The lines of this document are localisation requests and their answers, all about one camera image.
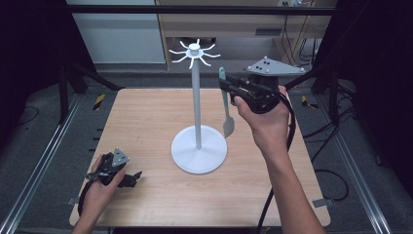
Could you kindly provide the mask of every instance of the gray metal bracket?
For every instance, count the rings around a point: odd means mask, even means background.
[[[129,160],[130,158],[126,154],[124,154],[124,152],[122,152],[119,148],[115,148],[112,167],[126,164]]]
[[[247,71],[262,76],[296,76],[306,73],[303,67],[288,65],[267,57],[249,66]]]
[[[332,207],[335,205],[334,200],[332,199],[318,199],[318,200],[314,200],[313,201],[313,205],[315,208],[319,208],[319,207]]]

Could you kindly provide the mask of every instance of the white round base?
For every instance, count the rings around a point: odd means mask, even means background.
[[[195,126],[179,132],[171,146],[172,159],[183,171],[201,175],[217,169],[227,156],[227,141],[216,129],[201,125],[201,149],[197,149]]]

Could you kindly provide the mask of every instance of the human arm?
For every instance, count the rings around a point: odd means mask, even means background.
[[[96,159],[92,166],[92,172],[95,172],[102,156]],[[118,184],[125,176],[125,169],[121,169],[108,185],[104,185],[99,179],[92,183],[85,196],[82,215],[76,222],[72,234],[92,233],[94,226],[100,215],[103,213],[107,204],[112,200]]]
[[[280,91],[286,93],[284,87],[280,87]],[[242,98],[236,97],[235,102],[265,159],[279,208],[282,232],[324,233],[289,159],[286,148],[288,108],[280,102],[268,113],[255,114]]]

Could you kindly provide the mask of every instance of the human hand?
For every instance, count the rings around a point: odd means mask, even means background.
[[[94,165],[92,166],[92,172],[97,170],[99,163],[102,159],[100,155]],[[104,185],[99,179],[96,180],[88,192],[86,193],[82,216],[86,215],[89,218],[95,218],[96,220],[103,213],[107,204],[112,200],[113,195],[115,194],[118,184],[122,181],[125,176],[125,169],[121,169],[112,179],[108,185]]]
[[[280,92],[286,95],[285,87],[279,86]],[[252,130],[255,144],[261,150],[265,159],[286,153],[288,132],[288,108],[280,101],[270,112],[253,113],[248,104],[241,98],[235,97],[239,114],[247,121]]]

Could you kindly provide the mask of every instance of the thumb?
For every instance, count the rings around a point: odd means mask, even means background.
[[[121,183],[122,179],[125,176],[125,169],[121,169],[119,172],[115,174],[112,181],[109,183],[110,186],[117,187],[119,183]]]
[[[245,102],[245,100],[238,96],[234,97],[234,101],[238,108],[238,113],[248,122],[249,116],[252,113],[248,104]]]

